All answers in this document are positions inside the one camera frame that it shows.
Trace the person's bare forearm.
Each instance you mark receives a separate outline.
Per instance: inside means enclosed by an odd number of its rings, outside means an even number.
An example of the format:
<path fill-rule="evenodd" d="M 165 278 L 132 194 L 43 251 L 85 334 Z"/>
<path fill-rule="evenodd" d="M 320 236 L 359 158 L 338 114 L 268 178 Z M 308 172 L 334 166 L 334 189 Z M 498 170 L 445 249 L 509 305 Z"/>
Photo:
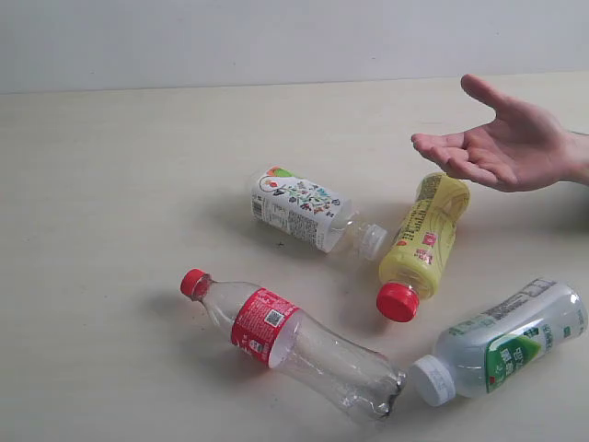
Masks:
<path fill-rule="evenodd" d="M 589 181 L 589 138 L 588 134 L 570 132 L 571 141 L 569 146 L 570 181 L 587 186 Z"/>

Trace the person's open hand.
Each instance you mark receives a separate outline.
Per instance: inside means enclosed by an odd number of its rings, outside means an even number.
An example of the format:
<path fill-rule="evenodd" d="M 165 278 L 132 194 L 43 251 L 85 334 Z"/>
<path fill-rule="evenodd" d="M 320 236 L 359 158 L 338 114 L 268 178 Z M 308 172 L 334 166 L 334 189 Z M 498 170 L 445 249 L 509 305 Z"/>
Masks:
<path fill-rule="evenodd" d="M 570 132 L 547 110 L 464 75 L 471 98 L 495 112 L 491 122 L 445 135 L 414 134 L 414 149 L 448 176 L 500 192 L 530 192 L 569 178 Z"/>

